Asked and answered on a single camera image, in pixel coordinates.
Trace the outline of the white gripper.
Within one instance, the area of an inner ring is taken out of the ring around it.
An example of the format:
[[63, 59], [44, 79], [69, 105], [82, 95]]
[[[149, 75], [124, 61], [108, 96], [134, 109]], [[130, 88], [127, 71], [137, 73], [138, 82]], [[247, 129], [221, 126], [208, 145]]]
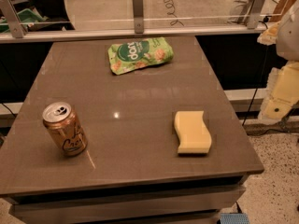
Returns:
[[[299, 7], [291, 7], [280, 23], [259, 35], [257, 42], [266, 46], [276, 43], [278, 56], [299, 61]], [[299, 62], [287, 62], [282, 68], [271, 70], [258, 119], [282, 120], [298, 102]]]

